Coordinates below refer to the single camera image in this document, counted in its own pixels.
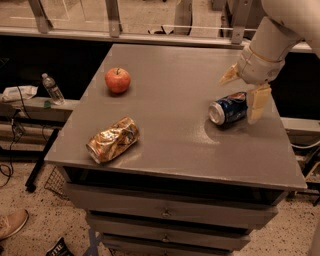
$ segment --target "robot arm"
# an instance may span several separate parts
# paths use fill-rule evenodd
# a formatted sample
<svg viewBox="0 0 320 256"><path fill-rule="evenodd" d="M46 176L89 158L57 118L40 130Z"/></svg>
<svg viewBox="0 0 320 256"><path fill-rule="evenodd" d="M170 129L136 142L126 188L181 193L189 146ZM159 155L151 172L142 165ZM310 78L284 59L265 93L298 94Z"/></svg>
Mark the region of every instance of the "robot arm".
<svg viewBox="0 0 320 256"><path fill-rule="evenodd" d="M261 1L268 17L263 18L237 62L238 76L254 85L274 80L289 51L302 40L320 58L319 0Z"/></svg>

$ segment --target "plastic bottle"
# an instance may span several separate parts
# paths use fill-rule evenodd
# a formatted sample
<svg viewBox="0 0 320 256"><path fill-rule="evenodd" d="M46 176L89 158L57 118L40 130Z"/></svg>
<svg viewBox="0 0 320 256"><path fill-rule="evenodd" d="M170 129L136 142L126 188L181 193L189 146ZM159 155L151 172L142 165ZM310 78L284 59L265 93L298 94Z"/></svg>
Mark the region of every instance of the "plastic bottle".
<svg viewBox="0 0 320 256"><path fill-rule="evenodd" d="M54 81L54 79L50 76L48 76L47 73L42 74L42 84L46 88L47 92L49 93L52 101L56 105L64 104L64 97Z"/></svg>

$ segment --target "apple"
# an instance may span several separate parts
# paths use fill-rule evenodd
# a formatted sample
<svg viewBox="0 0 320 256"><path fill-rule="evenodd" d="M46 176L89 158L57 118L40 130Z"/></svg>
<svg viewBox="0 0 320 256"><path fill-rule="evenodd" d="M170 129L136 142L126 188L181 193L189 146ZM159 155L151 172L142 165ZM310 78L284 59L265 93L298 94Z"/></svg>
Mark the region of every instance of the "apple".
<svg viewBox="0 0 320 256"><path fill-rule="evenodd" d="M123 68L111 68L105 76L106 85L113 93L123 93L130 85L130 74Z"/></svg>

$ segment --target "gray drawer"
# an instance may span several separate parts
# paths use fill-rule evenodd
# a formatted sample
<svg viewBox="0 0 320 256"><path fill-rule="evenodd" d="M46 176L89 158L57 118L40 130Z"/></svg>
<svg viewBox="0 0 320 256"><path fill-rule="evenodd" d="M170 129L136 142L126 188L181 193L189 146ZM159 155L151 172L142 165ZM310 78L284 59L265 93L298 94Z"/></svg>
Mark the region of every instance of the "gray drawer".
<svg viewBox="0 0 320 256"><path fill-rule="evenodd" d="M277 214L270 206L70 183L65 192L77 207L87 210L244 229L260 229Z"/></svg>
<svg viewBox="0 0 320 256"><path fill-rule="evenodd" d="M141 240L104 234L102 243L111 249L122 252L147 253L154 256L232 256L233 253L209 248L180 246L156 243L149 240Z"/></svg>
<svg viewBox="0 0 320 256"><path fill-rule="evenodd" d="M215 230L213 226L181 226L177 223L163 222L163 220L126 217L115 214L98 216L87 213L86 219L93 230L100 233L151 239L162 243L238 251L250 241L247 235Z"/></svg>

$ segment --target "shoe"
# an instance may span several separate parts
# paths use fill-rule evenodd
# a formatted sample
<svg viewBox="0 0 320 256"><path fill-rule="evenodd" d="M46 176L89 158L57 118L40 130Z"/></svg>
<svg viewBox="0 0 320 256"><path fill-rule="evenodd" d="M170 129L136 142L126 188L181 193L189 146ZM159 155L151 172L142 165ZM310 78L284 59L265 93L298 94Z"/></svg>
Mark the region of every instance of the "shoe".
<svg viewBox="0 0 320 256"><path fill-rule="evenodd" d="M28 218L28 212L23 209L8 216L0 216L0 240L16 234L26 224Z"/></svg>

